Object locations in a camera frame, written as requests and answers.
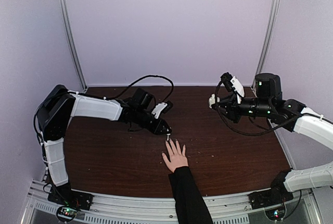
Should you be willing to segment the white nail polish bottle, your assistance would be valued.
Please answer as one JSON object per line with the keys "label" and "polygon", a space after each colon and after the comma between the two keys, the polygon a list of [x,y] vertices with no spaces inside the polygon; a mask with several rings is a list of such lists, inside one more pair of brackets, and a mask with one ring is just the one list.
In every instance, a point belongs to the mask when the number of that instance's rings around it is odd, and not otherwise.
{"label": "white nail polish bottle", "polygon": [[218,102],[220,102],[220,98],[218,96],[215,96],[215,94],[212,94],[208,100],[209,108],[212,109],[213,105]]}

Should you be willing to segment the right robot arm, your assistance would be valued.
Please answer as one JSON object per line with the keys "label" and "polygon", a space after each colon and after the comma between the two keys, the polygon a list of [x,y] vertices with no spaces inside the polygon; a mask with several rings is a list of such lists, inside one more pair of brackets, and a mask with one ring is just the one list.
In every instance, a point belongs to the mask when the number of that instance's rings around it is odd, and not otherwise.
{"label": "right robot arm", "polygon": [[[283,99],[280,77],[272,73],[255,76],[255,97],[246,97],[244,87],[236,76],[222,74],[215,92],[208,100],[225,125],[244,136],[262,136],[279,128],[305,135],[318,143],[332,148],[332,121],[326,119],[294,99]],[[265,118],[276,126],[257,133],[246,133],[233,128],[229,122],[239,123],[241,117]],[[273,180],[267,192],[267,200],[279,203],[287,192],[308,188],[332,186],[332,163],[303,170],[282,171]]]}

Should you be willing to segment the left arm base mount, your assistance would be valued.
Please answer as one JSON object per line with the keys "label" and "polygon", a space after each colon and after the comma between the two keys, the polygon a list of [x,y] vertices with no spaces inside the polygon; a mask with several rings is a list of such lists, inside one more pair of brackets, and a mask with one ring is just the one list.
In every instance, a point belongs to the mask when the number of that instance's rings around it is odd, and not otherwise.
{"label": "left arm base mount", "polygon": [[93,195],[72,190],[65,192],[52,187],[47,200],[59,205],[55,213],[59,221],[71,222],[80,211],[90,210]]}

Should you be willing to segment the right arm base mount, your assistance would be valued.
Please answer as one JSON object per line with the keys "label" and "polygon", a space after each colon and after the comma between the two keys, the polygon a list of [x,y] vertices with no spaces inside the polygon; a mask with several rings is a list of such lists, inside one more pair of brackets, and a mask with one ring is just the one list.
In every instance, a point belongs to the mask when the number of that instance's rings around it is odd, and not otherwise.
{"label": "right arm base mount", "polygon": [[293,194],[278,188],[255,191],[248,195],[252,209],[264,209],[270,221],[282,221],[287,216],[286,203],[293,200]]}

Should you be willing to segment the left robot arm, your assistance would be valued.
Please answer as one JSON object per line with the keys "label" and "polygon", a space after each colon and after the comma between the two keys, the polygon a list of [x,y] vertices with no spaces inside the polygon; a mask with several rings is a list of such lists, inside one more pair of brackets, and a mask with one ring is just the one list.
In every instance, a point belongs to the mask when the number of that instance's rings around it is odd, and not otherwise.
{"label": "left robot arm", "polygon": [[63,143],[71,120],[74,117],[89,117],[134,123],[152,134],[170,135],[172,129],[161,114],[167,112],[172,103],[161,102],[149,110],[153,99],[152,94],[141,88],[129,98],[111,99],[70,91],[61,84],[54,87],[37,108],[33,125],[44,152],[50,180],[57,186],[54,191],[57,200],[63,205],[70,205],[75,200],[74,192],[64,186],[69,183],[69,177]]}

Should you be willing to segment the black sleeved forearm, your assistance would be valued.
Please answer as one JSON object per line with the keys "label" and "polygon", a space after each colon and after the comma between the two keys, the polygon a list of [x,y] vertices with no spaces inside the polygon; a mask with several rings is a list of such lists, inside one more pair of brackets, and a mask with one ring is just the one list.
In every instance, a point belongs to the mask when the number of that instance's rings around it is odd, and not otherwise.
{"label": "black sleeved forearm", "polygon": [[187,166],[169,174],[178,223],[213,223],[210,212]]}

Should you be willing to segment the person's hand on table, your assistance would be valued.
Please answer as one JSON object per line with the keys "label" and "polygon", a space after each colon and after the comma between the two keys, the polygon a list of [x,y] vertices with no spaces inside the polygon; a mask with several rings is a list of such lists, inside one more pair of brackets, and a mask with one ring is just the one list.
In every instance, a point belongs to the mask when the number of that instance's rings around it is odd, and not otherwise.
{"label": "person's hand on table", "polygon": [[180,146],[178,140],[165,141],[167,153],[162,152],[162,158],[165,165],[171,173],[174,173],[177,168],[188,167],[188,159],[186,157],[186,145]]}

